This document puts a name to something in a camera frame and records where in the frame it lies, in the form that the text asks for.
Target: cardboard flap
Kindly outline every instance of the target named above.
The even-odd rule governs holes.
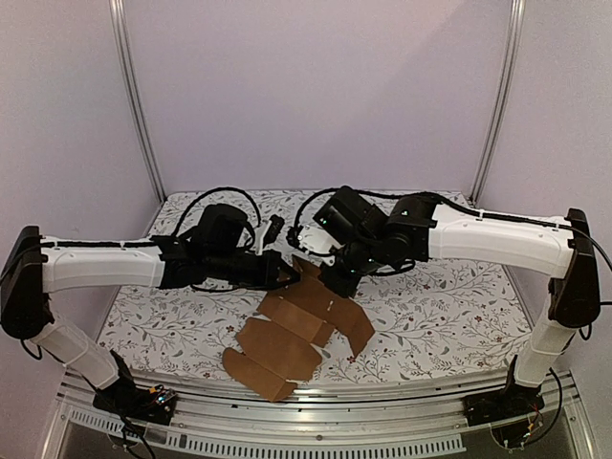
[[[283,379],[308,381],[322,361],[308,341],[267,320],[248,318],[236,338],[252,361]]]
[[[325,320],[348,337],[353,355],[357,356],[374,336],[374,327],[362,309],[352,299],[342,298],[318,280],[320,269],[303,258],[294,256],[294,266],[302,273],[300,282],[271,292],[313,316]]]
[[[308,342],[324,347],[334,326],[284,299],[266,295],[257,308],[261,314]]]
[[[222,362],[231,377],[270,402],[286,399],[297,387],[294,382],[286,382],[234,349],[223,351]]]

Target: black mount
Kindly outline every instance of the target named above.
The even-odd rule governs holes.
[[[157,402],[157,393],[141,389],[134,383],[129,368],[115,351],[111,354],[119,367],[119,379],[103,390],[96,391],[94,408],[127,418],[169,426],[177,398]]]
[[[544,407],[540,387],[524,387],[514,380],[516,356],[508,368],[506,385],[493,392],[468,395],[463,399],[464,415],[468,426],[503,421],[504,419],[522,416]]]
[[[582,210],[570,208],[567,220],[572,228],[590,234]],[[551,294],[548,318],[564,327],[581,328],[593,323],[601,312],[600,280],[591,241],[575,232],[570,247],[574,253],[567,274],[563,279],[551,279],[548,284]]]
[[[33,338],[54,322],[49,296],[42,291],[42,265],[47,260],[37,247],[40,242],[38,227],[23,228],[2,270],[11,271],[0,286],[0,320],[4,331],[16,339]]]

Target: aluminum frame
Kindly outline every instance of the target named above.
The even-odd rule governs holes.
[[[399,384],[313,386],[298,389],[283,404],[270,404],[235,382],[134,373],[140,385],[166,383],[180,394],[169,427],[147,426],[147,438],[160,448],[172,447],[171,439],[185,436],[186,442],[209,439],[211,443],[227,442],[260,450],[331,451],[326,454],[336,451],[338,457],[341,457],[340,451],[348,448],[397,450],[402,445],[435,443],[489,428],[487,425],[467,425],[461,399],[468,394],[501,387],[505,380],[505,372],[499,370]],[[576,454],[579,458],[596,459],[593,435],[574,380],[569,372],[561,373],[560,378],[564,415]],[[547,379],[542,385],[542,393],[546,402],[544,412],[556,410],[556,381]],[[66,374],[57,394],[54,422],[43,459],[58,457],[75,409],[120,422],[117,416],[94,410],[91,407],[93,397],[85,380],[71,371]]]
[[[149,175],[153,191],[158,201],[162,204],[167,198],[167,193],[164,188],[164,181],[160,172],[153,145],[149,136],[149,130],[146,125],[146,118],[142,109],[141,95],[138,89],[136,73],[134,71],[134,62],[132,60],[132,52],[127,33],[127,23],[125,21],[125,9],[123,0],[110,0],[111,18],[113,21],[113,31],[115,33],[115,41],[117,43],[117,52],[125,83],[125,92],[127,94],[130,111],[134,120],[134,127],[141,146],[142,158],[144,165]]]
[[[482,156],[480,157],[480,163],[478,164],[476,177],[470,192],[470,200],[476,205],[479,204],[487,183],[487,177],[491,169],[493,154],[495,153],[495,146],[497,145],[497,139],[499,138],[504,113],[508,104],[514,67],[516,64],[516,58],[518,56],[524,12],[525,0],[513,0],[510,14],[510,25],[508,28],[508,40],[506,42],[506,52],[504,55],[501,77],[499,79],[499,86],[497,88],[495,105],[493,108],[491,122],[489,124],[489,130],[487,132],[487,138],[485,140],[485,146]]]

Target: brown cardboard piece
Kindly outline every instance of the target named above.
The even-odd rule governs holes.
[[[258,311],[271,321],[249,318],[237,339],[244,354],[226,349],[223,365],[229,375],[270,402],[291,395],[321,363],[311,346],[324,346],[334,327],[348,338],[356,357],[374,335],[374,328],[359,304],[328,290],[319,280],[319,269],[294,256],[301,280],[268,292]]]
[[[257,311],[302,339],[325,347],[334,333],[334,325],[313,316],[282,296],[266,295]]]
[[[223,367],[239,383],[251,388],[270,402],[286,399],[297,387],[295,382],[286,382],[272,371],[231,348],[223,351]]]
[[[308,341],[268,320],[248,318],[236,337],[249,359],[285,380],[308,381],[321,363]]]
[[[320,270],[312,263],[294,256],[294,268],[301,280],[281,290],[269,292],[266,297],[279,297],[313,316],[336,326],[348,338],[356,357],[374,335],[374,327],[362,307],[352,299],[342,298],[328,290],[318,280]]]

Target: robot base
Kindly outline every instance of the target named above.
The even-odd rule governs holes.
[[[516,383],[515,366],[516,356],[508,368],[508,378],[503,389],[468,395],[463,399],[464,416],[469,426],[527,415],[544,407],[540,387],[525,387]]]

